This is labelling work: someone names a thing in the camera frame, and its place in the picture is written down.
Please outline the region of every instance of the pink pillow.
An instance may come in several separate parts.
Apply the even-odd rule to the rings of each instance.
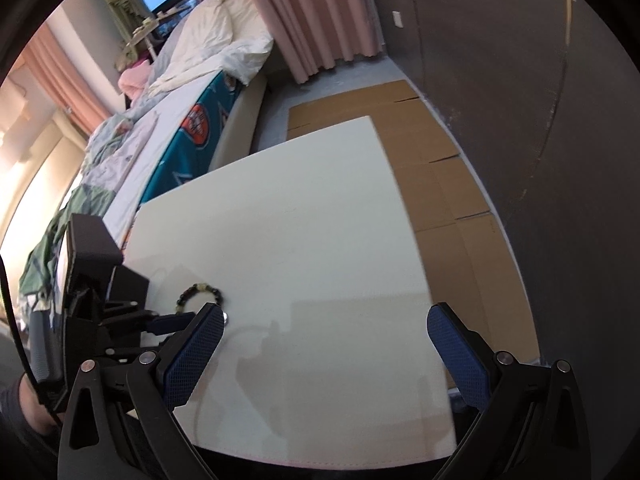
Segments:
[[[127,68],[118,81],[118,87],[131,101],[135,101],[145,91],[146,80],[151,74],[151,63],[145,59],[139,65]]]

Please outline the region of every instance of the person's arm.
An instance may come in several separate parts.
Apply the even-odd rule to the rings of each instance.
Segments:
[[[26,375],[23,375],[20,380],[18,398],[22,414],[33,431],[46,436],[56,429],[55,421],[51,418],[47,409],[38,402],[36,392],[33,391],[33,387]]]

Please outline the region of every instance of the small white table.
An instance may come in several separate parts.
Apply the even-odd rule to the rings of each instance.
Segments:
[[[369,118],[148,202],[125,263],[150,278],[147,307],[163,314],[196,282],[225,297],[222,342],[175,410],[194,444],[322,469],[453,452],[444,369],[424,329],[431,297]]]

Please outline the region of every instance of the metal screw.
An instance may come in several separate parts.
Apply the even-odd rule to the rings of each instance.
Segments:
[[[140,357],[138,357],[138,361],[140,361],[140,363],[143,365],[149,365],[155,360],[156,360],[156,353],[152,352],[151,350],[148,350],[147,352],[142,352],[142,354],[140,354]]]
[[[498,352],[496,357],[501,365],[513,364],[513,356],[509,352]]]
[[[95,367],[95,361],[93,359],[87,359],[84,363],[80,365],[80,369],[83,372],[90,372]]]
[[[567,361],[563,361],[562,359],[560,359],[556,363],[556,366],[558,367],[558,370],[564,373],[567,373],[569,370],[571,370],[571,365]]]

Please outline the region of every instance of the textured blue pad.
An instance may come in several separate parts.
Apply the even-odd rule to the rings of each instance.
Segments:
[[[222,309],[216,306],[194,330],[164,374],[162,400],[169,410],[187,403],[224,331]]]
[[[475,352],[443,310],[434,305],[427,314],[427,332],[444,365],[469,406],[483,412],[489,404],[489,374]]]

